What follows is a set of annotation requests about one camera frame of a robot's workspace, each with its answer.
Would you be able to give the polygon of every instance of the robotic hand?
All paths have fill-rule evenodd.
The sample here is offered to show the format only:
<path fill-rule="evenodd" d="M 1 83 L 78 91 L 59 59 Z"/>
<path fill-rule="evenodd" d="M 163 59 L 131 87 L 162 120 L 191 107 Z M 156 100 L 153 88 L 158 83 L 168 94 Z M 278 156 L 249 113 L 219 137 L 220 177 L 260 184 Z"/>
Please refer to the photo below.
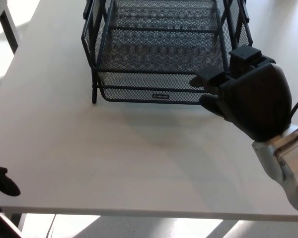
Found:
<path fill-rule="evenodd" d="M 193 87 L 204 87 L 201 105 L 232 122 L 254 140 L 265 172 L 278 182 L 298 210 L 298 126 L 291 118 L 292 97 L 276 62 L 250 46 L 230 52 L 229 74 L 214 66 L 196 73 Z"/>

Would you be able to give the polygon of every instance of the label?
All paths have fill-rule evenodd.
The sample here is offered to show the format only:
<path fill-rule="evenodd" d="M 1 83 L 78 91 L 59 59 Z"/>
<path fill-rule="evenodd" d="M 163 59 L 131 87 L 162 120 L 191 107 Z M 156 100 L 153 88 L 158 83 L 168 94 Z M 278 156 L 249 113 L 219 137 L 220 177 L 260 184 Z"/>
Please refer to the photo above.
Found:
<path fill-rule="evenodd" d="M 152 94 L 152 98 L 154 98 L 154 99 L 167 99 L 167 100 L 169 100 L 169 98 L 170 98 L 170 95 L 169 94 L 157 94 L 157 93 L 153 93 Z"/>

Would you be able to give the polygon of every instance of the white table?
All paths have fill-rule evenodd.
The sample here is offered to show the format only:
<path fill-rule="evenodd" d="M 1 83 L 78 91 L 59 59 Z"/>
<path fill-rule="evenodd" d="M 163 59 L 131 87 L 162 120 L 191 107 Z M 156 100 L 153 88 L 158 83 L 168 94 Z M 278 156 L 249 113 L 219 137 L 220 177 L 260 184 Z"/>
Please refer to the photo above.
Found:
<path fill-rule="evenodd" d="M 298 1 L 249 0 L 254 46 L 298 100 Z M 0 89 L 14 213 L 298 221 L 251 140 L 199 106 L 91 103 L 84 0 L 41 0 Z M 298 112 L 294 123 L 298 124 Z"/>

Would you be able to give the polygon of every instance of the black object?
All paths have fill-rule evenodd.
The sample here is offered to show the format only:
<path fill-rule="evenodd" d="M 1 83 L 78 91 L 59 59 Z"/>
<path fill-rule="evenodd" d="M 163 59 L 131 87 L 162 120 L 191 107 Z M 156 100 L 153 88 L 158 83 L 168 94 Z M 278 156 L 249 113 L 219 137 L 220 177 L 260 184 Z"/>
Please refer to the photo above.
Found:
<path fill-rule="evenodd" d="M 191 85 L 202 85 L 201 105 L 234 123 L 255 141 L 281 134 L 291 121 L 292 97 L 282 69 L 250 46 L 232 52 L 231 74 L 209 66 L 198 71 Z"/>
<path fill-rule="evenodd" d="M 19 196 L 21 194 L 18 186 L 5 174 L 8 169 L 0 167 L 0 191 L 9 196 Z"/>
<path fill-rule="evenodd" d="M 20 230 L 2 213 L 0 208 L 0 238 L 22 238 Z"/>
<path fill-rule="evenodd" d="M 252 45 L 245 0 L 88 0 L 82 43 L 97 89 L 107 101 L 199 104 L 189 85 L 228 52 Z"/>
<path fill-rule="evenodd" d="M 16 41 L 15 35 L 12 31 L 10 22 L 8 20 L 8 17 L 6 15 L 5 11 L 3 11 L 3 13 L 0 16 L 0 23 L 3 28 L 4 34 L 6 36 L 6 39 L 8 40 L 8 43 L 12 49 L 12 52 L 13 52 L 13 54 L 15 54 L 15 52 L 18 48 L 18 42 Z"/>

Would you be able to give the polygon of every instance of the black mesh tray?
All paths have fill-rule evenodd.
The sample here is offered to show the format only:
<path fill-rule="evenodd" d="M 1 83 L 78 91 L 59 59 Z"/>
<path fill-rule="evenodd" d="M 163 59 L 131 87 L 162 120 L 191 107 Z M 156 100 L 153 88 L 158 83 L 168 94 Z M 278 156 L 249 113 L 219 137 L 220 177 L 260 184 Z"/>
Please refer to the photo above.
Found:
<path fill-rule="evenodd" d="M 91 0 L 82 41 L 93 96 L 123 102 L 198 104 L 189 85 L 210 64 L 228 70 L 228 52 L 251 45 L 244 0 Z"/>

